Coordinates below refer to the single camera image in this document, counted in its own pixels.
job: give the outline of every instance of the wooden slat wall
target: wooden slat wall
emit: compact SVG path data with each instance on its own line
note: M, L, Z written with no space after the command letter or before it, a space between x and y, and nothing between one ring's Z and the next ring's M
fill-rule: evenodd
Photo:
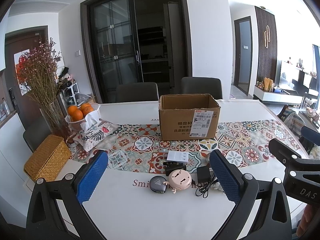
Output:
M263 81L265 77L275 81L277 67L277 30L275 16L259 7L256 7L259 37L259 60L257 81ZM264 44L264 32L269 25L270 42L266 49Z

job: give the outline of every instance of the glass vase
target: glass vase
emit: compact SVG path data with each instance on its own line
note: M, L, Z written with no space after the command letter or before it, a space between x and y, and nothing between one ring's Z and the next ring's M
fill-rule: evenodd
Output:
M70 128L64 119L58 100L47 106L42 106L40 111L46 120L53 135L64 138L64 141L71 135Z

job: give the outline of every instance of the blue gripper pad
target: blue gripper pad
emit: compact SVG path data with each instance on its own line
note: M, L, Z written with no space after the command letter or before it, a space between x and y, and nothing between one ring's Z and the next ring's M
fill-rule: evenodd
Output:
M84 201L88 201L96 188L100 178L108 166L108 154L106 152L100 153L98 158L93 160L90 168L77 185L77 199L82 205Z
M214 150L210 153L209 162L228 200L233 201L237 205L241 199L241 188L230 169L232 164L225 159L219 150Z

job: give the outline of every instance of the tv stand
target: tv stand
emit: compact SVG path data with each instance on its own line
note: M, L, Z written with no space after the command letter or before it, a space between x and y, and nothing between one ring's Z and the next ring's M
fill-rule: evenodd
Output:
M299 96L297 91L285 90L286 92L273 93L254 87L253 99L259 99L262 103L281 105L301 105L303 96Z

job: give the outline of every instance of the doorway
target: doorway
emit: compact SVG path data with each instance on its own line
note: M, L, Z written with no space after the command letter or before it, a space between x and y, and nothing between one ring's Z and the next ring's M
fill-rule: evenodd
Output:
M248 95L252 68L251 17L235 20L236 59L234 85Z
M114 103L117 86L127 83L155 82L159 95L180 93L191 69L186 11L186 0L81 4L87 68L100 103Z
M22 125L27 129L35 120L42 116L39 106L28 96L19 85L20 56L31 49L39 47L39 41L48 40L48 27L40 26L8 33L5 36L5 70L4 77L13 108L18 113Z

